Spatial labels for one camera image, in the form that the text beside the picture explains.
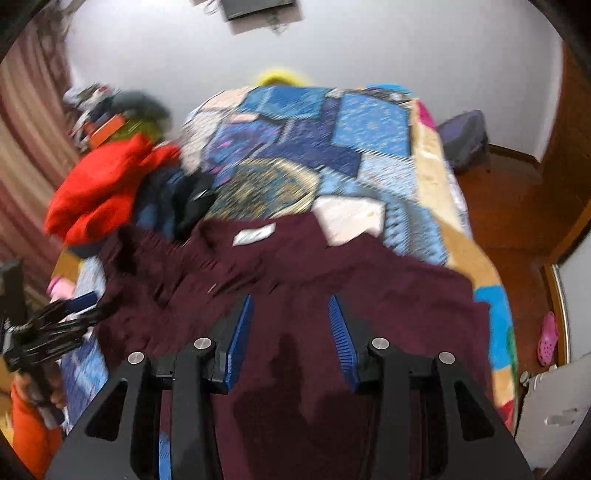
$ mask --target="white label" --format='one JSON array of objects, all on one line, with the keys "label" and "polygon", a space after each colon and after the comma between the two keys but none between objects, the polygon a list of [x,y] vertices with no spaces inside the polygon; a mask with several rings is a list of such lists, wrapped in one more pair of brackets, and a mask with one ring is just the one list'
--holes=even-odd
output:
[{"label": "white label", "polygon": [[259,240],[264,240],[265,238],[270,237],[274,231],[274,223],[270,223],[269,225],[265,225],[261,228],[242,230],[234,237],[232,246],[235,247],[237,245],[253,244],[254,242],[258,242]]}]

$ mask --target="wooden baseboard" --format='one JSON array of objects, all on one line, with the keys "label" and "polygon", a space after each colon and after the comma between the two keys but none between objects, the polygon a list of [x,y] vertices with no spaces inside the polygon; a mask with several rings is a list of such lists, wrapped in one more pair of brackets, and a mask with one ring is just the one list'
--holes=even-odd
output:
[{"label": "wooden baseboard", "polygon": [[507,158],[514,158],[515,160],[521,160],[526,163],[533,165],[536,168],[540,167],[540,162],[538,162],[533,155],[529,155],[527,153],[519,152],[517,150],[512,150],[507,147],[501,147],[500,145],[489,145],[489,149],[491,153],[495,155],[500,155],[501,157]]}]

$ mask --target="wall-mounted device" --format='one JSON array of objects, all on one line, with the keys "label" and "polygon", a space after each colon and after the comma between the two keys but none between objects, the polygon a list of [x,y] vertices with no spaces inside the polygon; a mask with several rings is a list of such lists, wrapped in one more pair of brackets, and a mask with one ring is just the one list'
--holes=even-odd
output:
[{"label": "wall-mounted device", "polygon": [[268,8],[288,7],[294,5],[295,0],[220,0],[220,3],[226,18],[234,20]]}]

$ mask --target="pink crocs shoe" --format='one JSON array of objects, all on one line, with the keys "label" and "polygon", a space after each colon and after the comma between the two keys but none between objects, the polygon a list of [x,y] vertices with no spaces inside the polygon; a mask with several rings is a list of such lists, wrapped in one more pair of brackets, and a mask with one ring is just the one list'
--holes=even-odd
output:
[{"label": "pink crocs shoe", "polygon": [[554,349],[558,343],[558,328],[556,327],[556,319],[554,313],[548,312],[544,315],[542,322],[542,334],[538,342],[538,362],[542,367],[547,367],[552,363],[554,358]]}]

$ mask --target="maroon cloth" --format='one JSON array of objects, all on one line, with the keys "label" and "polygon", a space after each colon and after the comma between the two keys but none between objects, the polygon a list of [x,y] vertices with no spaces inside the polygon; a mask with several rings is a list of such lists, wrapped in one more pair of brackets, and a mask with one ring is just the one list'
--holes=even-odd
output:
[{"label": "maroon cloth", "polygon": [[[243,229],[276,223],[267,239],[232,246]],[[488,307],[470,281],[399,257],[367,233],[328,247],[312,213],[253,222],[200,222],[185,246],[124,226],[101,254],[108,300],[121,307],[97,327],[109,369],[127,354],[175,352],[254,296],[238,384],[214,395],[226,480],[357,477],[370,399],[348,390],[327,316],[341,293],[374,332],[409,353],[453,352],[491,396]]]}]

